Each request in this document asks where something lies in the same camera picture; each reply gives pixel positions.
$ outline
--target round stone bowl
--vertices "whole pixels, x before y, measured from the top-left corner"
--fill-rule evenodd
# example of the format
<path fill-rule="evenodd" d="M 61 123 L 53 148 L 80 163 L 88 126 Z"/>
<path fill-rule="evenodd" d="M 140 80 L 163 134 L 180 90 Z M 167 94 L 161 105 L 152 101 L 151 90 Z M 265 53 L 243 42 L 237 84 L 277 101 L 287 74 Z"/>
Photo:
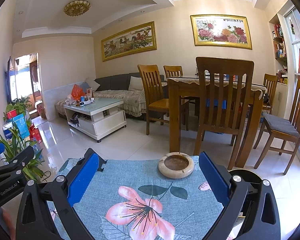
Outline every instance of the round stone bowl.
<path fill-rule="evenodd" d="M 194 170 L 194 161 L 184 153 L 173 152 L 163 156 L 158 164 L 159 171 L 171 179 L 182 179 Z"/>

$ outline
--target lace tablecloth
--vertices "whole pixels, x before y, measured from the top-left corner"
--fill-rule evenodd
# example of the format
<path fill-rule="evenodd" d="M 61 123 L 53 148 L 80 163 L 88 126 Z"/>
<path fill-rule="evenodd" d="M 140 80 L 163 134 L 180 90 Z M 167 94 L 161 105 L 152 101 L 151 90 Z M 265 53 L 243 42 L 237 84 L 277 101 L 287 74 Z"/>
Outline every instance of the lace tablecloth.
<path fill-rule="evenodd" d="M 195 83 L 195 84 L 199 85 L 199 78 L 168 78 L 168 79 L 171 79 L 176 82 L 183 82 L 183 83 L 187 83 L 187 84 Z M 206 79 L 206 85 L 209 85 L 209 84 L 210 84 L 210 79 Z M 219 80 L 215 80 L 214 85 L 218 87 Z M 223 81 L 223 87 L 226 87 L 228 85 L 229 85 L 229 81 Z M 246 85 L 245 83 L 242 83 L 241 88 L 244 88 L 245 85 Z M 233 87 L 237 88 L 238 83 L 233 82 Z M 251 91 L 261 91 L 262 93 L 259 96 L 259 99 L 261 99 L 263 97 L 263 95 L 265 95 L 267 93 L 267 88 L 264 86 L 253 84 L 253 85 L 251 85 Z"/>

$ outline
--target gold picture frame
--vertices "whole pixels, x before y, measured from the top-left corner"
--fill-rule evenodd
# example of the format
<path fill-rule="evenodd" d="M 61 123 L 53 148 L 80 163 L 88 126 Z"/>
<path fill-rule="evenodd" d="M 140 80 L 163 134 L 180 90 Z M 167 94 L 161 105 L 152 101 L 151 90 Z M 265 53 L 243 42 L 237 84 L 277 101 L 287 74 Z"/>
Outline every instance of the gold picture frame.
<path fill-rule="evenodd" d="M 102 61 L 155 49 L 154 22 L 132 27 L 101 41 Z"/>
<path fill-rule="evenodd" d="M 235 15 L 191 15 L 195 46 L 252 49 L 247 18 Z"/>

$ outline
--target silver screw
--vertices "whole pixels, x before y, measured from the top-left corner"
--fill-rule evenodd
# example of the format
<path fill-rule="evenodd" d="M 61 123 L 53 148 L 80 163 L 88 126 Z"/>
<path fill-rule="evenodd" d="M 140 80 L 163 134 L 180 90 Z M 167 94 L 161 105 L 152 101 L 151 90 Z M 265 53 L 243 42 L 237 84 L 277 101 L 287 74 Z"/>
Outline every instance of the silver screw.
<path fill-rule="evenodd" d="M 270 185 L 270 182 L 269 182 L 269 180 L 266 180 L 266 179 L 265 179 L 265 180 L 263 181 L 263 185 L 265 185 L 265 186 L 269 186 L 269 185 Z"/>
<path fill-rule="evenodd" d="M 57 177 L 57 182 L 63 182 L 65 180 L 64 176 L 58 176 Z"/>
<path fill-rule="evenodd" d="M 33 179 L 29 180 L 27 184 L 28 186 L 32 186 L 34 184 L 34 180 Z"/>
<path fill-rule="evenodd" d="M 234 175 L 233 176 L 233 180 L 236 181 L 236 182 L 240 182 L 241 181 L 241 177 L 238 176 L 238 175 Z"/>

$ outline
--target coffee table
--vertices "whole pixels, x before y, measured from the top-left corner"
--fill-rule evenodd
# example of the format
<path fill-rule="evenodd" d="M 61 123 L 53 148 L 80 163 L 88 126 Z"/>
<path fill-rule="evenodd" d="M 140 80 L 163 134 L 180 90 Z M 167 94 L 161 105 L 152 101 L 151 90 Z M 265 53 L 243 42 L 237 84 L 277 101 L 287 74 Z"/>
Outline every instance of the coffee table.
<path fill-rule="evenodd" d="M 118 110 L 118 106 L 123 104 L 123 100 L 114 98 L 95 98 L 95 102 L 85 106 L 67 106 L 64 105 L 68 124 L 79 131 L 89 135 L 97 140 L 108 134 L 126 127 L 127 121 L 125 112 Z M 79 118 L 79 123 L 70 122 L 70 118 L 74 113 L 85 114 L 85 117 Z"/>

